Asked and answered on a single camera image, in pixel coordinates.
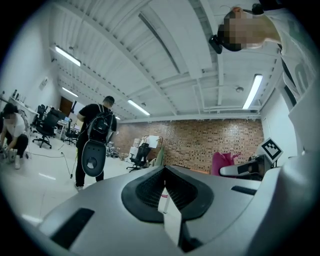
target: black t-shirt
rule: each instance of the black t-shirt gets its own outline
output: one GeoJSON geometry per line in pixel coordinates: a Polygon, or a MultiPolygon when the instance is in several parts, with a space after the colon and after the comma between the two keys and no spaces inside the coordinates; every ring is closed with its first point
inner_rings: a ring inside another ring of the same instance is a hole
{"type": "MultiPolygon", "coordinates": [[[[116,119],[116,116],[113,114],[113,112],[100,104],[100,108],[103,107],[104,109],[104,112],[110,112],[110,114],[112,114],[112,124],[111,124],[111,131],[115,132],[117,130],[117,119],[116,119]]],[[[100,109],[99,109],[99,106],[98,104],[90,104],[90,105],[87,105],[85,106],[83,109],[81,109],[79,111],[79,114],[84,116],[84,121],[83,121],[83,125],[82,125],[82,128],[81,128],[81,131],[80,131],[80,136],[79,136],[79,139],[78,139],[78,144],[80,145],[84,145],[88,140],[89,140],[89,137],[88,137],[88,130],[84,131],[88,124],[90,124],[90,122],[99,114],[101,113],[100,112],[100,109]]]]}

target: floor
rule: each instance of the floor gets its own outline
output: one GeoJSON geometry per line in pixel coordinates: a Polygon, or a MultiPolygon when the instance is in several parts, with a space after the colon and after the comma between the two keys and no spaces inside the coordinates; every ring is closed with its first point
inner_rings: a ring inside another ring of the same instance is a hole
{"type": "MultiPolygon", "coordinates": [[[[45,144],[39,148],[39,142],[32,142],[34,136],[31,136],[26,149],[31,157],[21,160],[19,170],[7,161],[0,165],[0,183],[15,214],[37,226],[51,210],[76,195],[78,191],[74,187],[76,147],[61,141],[57,134],[56,138],[50,138],[52,149],[45,144]],[[67,167],[70,173],[74,167],[73,178],[70,178],[67,167]]],[[[132,165],[118,158],[107,157],[104,179],[129,173],[126,169],[128,166],[132,165]]],[[[86,175],[84,189],[95,182],[94,177],[86,175]]],[[[164,229],[177,245],[181,214],[166,189],[162,195],[158,211],[164,213],[164,229]]]]}

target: woman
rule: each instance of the woman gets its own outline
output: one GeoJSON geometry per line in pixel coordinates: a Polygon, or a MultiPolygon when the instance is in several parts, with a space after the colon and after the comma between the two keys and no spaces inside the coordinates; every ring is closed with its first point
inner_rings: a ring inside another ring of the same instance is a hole
{"type": "Polygon", "coordinates": [[[232,52],[259,48],[265,42],[278,44],[284,82],[298,100],[317,81],[319,51],[293,14],[281,5],[273,8],[260,4],[254,4],[252,11],[233,7],[215,40],[232,52]]]}
{"type": "Polygon", "coordinates": [[[17,150],[14,160],[14,167],[20,169],[20,158],[23,157],[24,152],[28,146],[28,137],[25,135],[25,122],[21,115],[18,114],[18,109],[15,105],[7,103],[3,109],[3,128],[1,132],[1,145],[4,145],[6,138],[7,148],[9,152],[11,149],[17,150]]]}

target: white ceiling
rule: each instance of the white ceiling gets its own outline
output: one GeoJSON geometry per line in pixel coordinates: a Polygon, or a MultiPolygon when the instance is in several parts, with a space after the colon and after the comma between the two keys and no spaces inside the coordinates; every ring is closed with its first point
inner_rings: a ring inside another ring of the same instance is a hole
{"type": "Polygon", "coordinates": [[[282,73],[277,45],[265,43],[239,52],[223,49],[217,55],[207,43],[230,11],[226,6],[250,9],[255,2],[55,1],[49,43],[58,64],[58,85],[77,94],[84,105],[113,96],[113,111],[124,122],[259,118],[282,73]],[[55,52],[55,46],[79,59],[81,66],[55,52]],[[250,110],[244,111],[255,74],[263,75],[262,84],[250,110]],[[243,92],[236,92],[239,86],[243,92]],[[144,103],[150,117],[129,99],[144,103]]]}

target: pink bag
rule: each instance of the pink bag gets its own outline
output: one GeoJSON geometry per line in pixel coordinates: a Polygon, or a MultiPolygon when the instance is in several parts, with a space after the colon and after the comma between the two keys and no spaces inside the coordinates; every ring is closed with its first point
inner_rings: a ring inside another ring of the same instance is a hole
{"type": "Polygon", "coordinates": [[[235,154],[231,156],[231,152],[229,153],[220,153],[215,152],[212,156],[212,168],[211,174],[220,176],[220,169],[226,166],[233,166],[235,164],[235,158],[237,158],[241,153],[235,154]]]}

